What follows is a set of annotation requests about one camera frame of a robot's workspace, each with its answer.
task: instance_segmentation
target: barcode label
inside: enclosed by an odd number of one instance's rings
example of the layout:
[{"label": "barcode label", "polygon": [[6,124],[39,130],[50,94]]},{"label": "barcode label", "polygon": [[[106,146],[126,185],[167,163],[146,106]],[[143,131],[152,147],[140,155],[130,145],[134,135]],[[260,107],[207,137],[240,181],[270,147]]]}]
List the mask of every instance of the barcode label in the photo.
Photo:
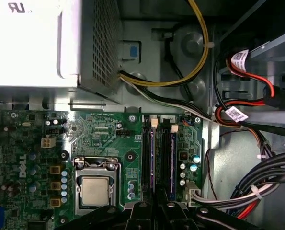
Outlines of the barcode label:
[{"label": "barcode label", "polygon": [[230,107],[225,113],[232,118],[235,122],[244,121],[249,117],[245,115],[242,111],[237,109],[236,107]]},{"label": "barcode label", "polygon": [[240,70],[246,72],[245,62],[248,56],[249,50],[242,50],[236,54],[231,59],[231,62],[234,66],[239,68]]}]

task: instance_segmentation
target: motherboard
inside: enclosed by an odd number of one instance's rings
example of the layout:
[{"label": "motherboard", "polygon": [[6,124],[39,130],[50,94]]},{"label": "motherboard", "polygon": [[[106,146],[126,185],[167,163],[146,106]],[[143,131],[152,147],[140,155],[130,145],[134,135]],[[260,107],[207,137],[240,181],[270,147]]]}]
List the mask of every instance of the motherboard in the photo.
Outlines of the motherboard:
[{"label": "motherboard", "polygon": [[104,205],[123,209],[163,183],[191,206],[202,122],[184,115],[0,111],[6,230],[52,230]]}]

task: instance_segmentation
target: cpu socket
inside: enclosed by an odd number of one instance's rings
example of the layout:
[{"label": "cpu socket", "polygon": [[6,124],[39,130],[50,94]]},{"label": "cpu socket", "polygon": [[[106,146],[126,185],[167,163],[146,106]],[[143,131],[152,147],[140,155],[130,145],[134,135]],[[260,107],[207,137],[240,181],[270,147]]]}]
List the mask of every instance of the cpu socket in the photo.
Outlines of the cpu socket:
[{"label": "cpu socket", "polygon": [[121,164],[117,158],[77,157],[75,214],[85,215],[104,205],[117,205]]}]

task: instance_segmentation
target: dell logo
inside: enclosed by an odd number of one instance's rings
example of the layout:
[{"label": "dell logo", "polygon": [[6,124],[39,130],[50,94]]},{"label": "dell logo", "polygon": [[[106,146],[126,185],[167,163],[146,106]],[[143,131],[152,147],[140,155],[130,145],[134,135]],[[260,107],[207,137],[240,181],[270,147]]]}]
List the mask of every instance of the dell logo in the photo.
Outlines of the dell logo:
[{"label": "dell logo", "polygon": [[20,166],[19,166],[19,177],[20,178],[26,178],[26,154],[24,154],[23,156],[20,156],[20,162],[19,162]]},{"label": "dell logo", "polygon": [[25,13],[25,8],[23,6],[23,3],[8,3],[9,9],[11,9],[12,13]]}]

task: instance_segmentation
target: power supply vent grille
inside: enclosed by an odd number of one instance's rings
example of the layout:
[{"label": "power supply vent grille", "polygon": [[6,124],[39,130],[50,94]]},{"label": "power supply vent grille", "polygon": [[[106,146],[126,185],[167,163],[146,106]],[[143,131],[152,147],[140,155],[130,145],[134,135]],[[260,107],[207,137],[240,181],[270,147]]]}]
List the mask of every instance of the power supply vent grille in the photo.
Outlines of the power supply vent grille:
[{"label": "power supply vent grille", "polygon": [[93,78],[112,89],[117,79],[119,15],[114,0],[94,0]]}]

